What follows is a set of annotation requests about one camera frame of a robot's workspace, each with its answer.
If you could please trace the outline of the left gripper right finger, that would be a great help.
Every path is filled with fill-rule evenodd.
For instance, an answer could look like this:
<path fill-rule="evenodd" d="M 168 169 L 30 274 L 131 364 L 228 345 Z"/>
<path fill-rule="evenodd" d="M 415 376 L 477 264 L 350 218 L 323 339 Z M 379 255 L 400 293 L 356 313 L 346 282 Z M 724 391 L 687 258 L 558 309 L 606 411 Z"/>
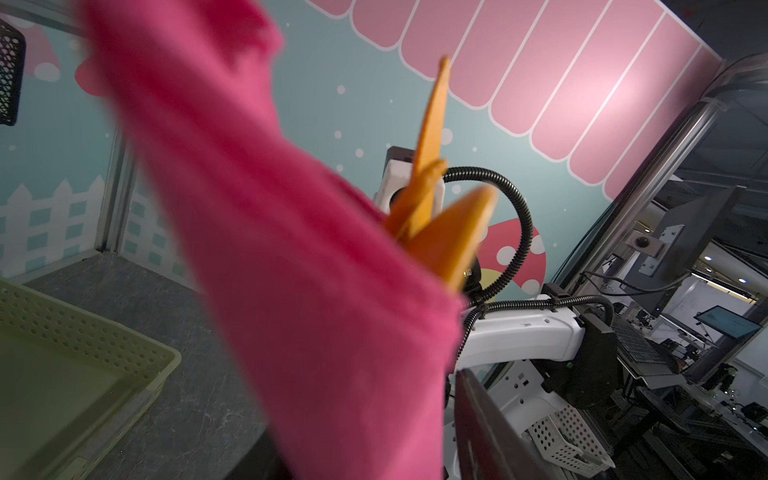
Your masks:
<path fill-rule="evenodd" d="M 468 369 L 456 373 L 455 435 L 463 480 L 550 478 Z"/>

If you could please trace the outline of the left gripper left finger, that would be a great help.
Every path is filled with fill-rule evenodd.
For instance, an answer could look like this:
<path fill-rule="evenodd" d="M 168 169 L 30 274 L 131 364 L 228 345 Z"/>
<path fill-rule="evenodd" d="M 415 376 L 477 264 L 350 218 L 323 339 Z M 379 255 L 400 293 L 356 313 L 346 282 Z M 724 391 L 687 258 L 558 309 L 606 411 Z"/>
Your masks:
<path fill-rule="evenodd" d="M 265 430 L 225 480 L 293 480 L 270 432 Z"/>

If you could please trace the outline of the pink paper napkin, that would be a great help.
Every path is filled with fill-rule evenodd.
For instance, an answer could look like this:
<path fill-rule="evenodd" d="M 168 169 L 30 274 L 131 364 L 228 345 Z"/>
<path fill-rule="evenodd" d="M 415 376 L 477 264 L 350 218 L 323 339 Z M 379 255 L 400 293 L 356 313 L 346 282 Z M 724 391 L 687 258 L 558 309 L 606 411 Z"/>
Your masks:
<path fill-rule="evenodd" d="M 100 84 L 298 479 L 439 479 L 460 297 L 281 133 L 253 1 L 82 1 Z"/>

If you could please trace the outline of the green perforated plastic basket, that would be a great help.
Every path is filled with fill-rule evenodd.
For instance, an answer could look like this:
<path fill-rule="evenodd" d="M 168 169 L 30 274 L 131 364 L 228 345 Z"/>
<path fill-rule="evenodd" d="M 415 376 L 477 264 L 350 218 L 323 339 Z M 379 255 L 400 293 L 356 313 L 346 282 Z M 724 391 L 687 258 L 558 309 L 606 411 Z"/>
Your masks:
<path fill-rule="evenodd" d="M 3 281 L 2 478 L 86 478 L 180 362 L 117 322 Z"/>

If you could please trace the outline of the orange plastic knife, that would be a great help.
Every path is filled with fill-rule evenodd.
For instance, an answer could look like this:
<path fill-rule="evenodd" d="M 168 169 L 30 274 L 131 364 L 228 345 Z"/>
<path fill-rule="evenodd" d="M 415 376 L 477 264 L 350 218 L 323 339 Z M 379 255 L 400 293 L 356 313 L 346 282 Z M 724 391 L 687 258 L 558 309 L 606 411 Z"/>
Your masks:
<path fill-rule="evenodd" d="M 425 109 L 413 164 L 424 165 L 440 159 L 450 71 L 451 60 L 444 56 L 440 59 L 438 74 Z"/>

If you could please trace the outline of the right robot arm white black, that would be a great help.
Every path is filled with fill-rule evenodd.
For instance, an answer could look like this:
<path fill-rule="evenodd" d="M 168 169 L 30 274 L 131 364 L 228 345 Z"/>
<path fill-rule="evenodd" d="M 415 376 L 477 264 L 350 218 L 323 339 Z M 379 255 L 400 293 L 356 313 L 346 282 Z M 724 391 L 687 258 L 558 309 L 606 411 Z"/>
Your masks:
<path fill-rule="evenodd" d="M 578 409 L 607 398 L 618 382 L 615 309 L 602 295 L 572 296 L 547 283 L 541 296 L 497 301 L 529 257 L 535 227 L 527 203 L 503 175 L 482 167 L 451 167 L 447 183 L 477 181 L 496 187 L 520 222 L 519 247 L 488 287 L 473 286 L 456 353 L 457 369 L 529 360 L 542 373 L 542 389 Z"/>

